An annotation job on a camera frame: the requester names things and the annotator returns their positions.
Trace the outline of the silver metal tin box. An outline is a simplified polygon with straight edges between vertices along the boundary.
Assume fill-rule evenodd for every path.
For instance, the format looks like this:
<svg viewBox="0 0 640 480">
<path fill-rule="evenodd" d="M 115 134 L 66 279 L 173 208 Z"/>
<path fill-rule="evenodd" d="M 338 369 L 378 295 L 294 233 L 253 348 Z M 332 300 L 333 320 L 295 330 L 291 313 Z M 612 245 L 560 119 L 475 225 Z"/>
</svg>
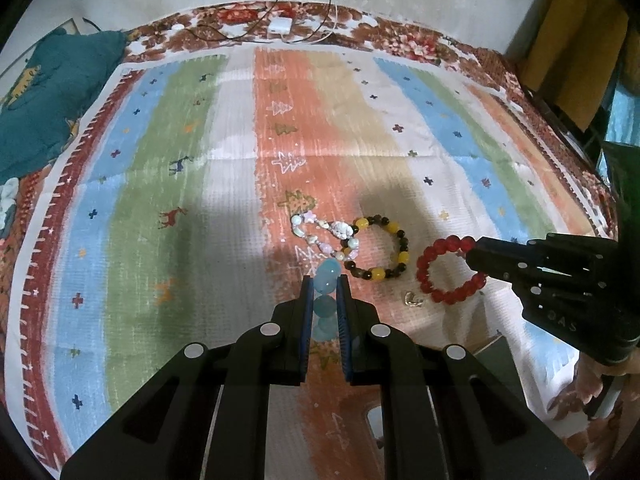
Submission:
<svg viewBox="0 0 640 480">
<path fill-rule="evenodd" d="M 534 415 L 457 344 L 433 350 L 378 324 L 359 377 L 381 390 L 389 479 L 530 479 Z"/>
</svg>

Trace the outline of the small gold charm pendant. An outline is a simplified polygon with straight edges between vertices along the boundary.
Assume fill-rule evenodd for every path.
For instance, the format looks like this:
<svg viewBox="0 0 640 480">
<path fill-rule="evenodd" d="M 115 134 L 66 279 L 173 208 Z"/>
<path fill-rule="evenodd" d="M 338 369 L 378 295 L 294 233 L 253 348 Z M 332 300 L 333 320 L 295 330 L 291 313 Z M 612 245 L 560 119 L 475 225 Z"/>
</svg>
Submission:
<svg viewBox="0 0 640 480">
<path fill-rule="evenodd" d="M 423 306 L 423 303 L 424 299 L 421 297 L 417 297 L 416 294 L 411 290 L 408 290 L 408 292 L 406 292 L 404 295 L 404 304 L 407 307 L 420 308 Z"/>
</svg>

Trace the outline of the light blue dotted cloth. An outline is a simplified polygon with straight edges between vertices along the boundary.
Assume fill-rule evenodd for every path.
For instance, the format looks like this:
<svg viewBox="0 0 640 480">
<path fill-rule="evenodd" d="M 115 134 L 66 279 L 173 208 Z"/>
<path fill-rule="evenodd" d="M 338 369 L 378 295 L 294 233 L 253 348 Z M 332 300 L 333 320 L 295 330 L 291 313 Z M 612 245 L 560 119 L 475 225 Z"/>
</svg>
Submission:
<svg viewBox="0 0 640 480">
<path fill-rule="evenodd" d="M 639 31 L 628 29 L 605 91 L 606 129 L 603 141 L 639 145 Z"/>
</svg>

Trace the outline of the mustard yellow hanging cloth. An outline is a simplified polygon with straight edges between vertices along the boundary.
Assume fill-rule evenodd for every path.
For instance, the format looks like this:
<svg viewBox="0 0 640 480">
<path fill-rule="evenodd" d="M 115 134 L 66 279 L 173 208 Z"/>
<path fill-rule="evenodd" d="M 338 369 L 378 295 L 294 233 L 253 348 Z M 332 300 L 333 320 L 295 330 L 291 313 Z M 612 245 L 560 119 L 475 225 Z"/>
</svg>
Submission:
<svg viewBox="0 0 640 480">
<path fill-rule="evenodd" d="M 627 27 L 628 15 L 617 0 L 551 0 L 521 83 L 586 130 L 608 88 Z"/>
</svg>

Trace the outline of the colourful striped cloth mat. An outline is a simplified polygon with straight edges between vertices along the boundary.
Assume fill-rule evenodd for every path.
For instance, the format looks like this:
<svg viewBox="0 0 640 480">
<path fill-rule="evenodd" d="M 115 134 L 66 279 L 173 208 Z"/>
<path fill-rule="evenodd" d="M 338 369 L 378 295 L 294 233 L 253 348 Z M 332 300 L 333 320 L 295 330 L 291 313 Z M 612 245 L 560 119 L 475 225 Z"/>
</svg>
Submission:
<svg viewBox="0 0 640 480">
<path fill-rule="evenodd" d="M 294 297 L 338 247 L 322 222 L 381 216 L 406 233 L 407 269 L 352 292 L 426 346 L 504 333 L 544 414 L 576 352 L 523 321 L 506 285 L 436 304 L 416 260 L 450 235 L 610 237 L 610 203 L 513 78 L 254 44 L 124 64 L 32 201 L 6 410 L 58 474 L 185 344 L 228 344 Z"/>
</svg>

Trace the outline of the white crumpled cloth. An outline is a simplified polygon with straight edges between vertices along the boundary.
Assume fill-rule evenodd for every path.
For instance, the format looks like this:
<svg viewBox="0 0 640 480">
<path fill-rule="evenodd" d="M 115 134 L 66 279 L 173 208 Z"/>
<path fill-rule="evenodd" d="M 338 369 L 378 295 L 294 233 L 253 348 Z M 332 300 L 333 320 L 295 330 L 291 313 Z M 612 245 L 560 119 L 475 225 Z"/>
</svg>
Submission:
<svg viewBox="0 0 640 480">
<path fill-rule="evenodd" d="M 10 209 L 15 205 L 18 189 L 20 188 L 20 180 L 11 178 L 1 185 L 0 192 L 0 230 L 6 227 L 6 218 L 8 218 Z"/>
</svg>

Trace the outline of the white charger adapter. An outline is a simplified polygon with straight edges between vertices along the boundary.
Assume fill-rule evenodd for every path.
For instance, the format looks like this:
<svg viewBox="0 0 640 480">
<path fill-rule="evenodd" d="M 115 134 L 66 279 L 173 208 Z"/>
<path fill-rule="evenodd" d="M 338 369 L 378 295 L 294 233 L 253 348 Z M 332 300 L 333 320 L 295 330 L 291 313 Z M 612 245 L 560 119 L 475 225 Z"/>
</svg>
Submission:
<svg viewBox="0 0 640 480">
<path fill-rule="evenodd" d="M 291 32 L 292 25 L 292 18 L 281 18 L 277 16 L 269 22 L 267 32 L 269 35 L 288 36 Z"/>
</svg>

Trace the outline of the teal pillow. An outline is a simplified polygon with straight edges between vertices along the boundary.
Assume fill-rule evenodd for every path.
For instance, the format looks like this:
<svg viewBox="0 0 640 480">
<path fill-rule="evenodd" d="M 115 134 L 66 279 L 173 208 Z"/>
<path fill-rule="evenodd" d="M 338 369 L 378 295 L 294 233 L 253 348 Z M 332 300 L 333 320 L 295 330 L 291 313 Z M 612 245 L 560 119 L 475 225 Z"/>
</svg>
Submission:
<svg viewBox="0 0 640 480">
<path fill-rule="evenodd" d="M 65 150 L 76 122 L 100 94 L 124 56 L 119 30 L 42 38 L 1 101 L 1 180 L 21 179 Z"/>
</svg>

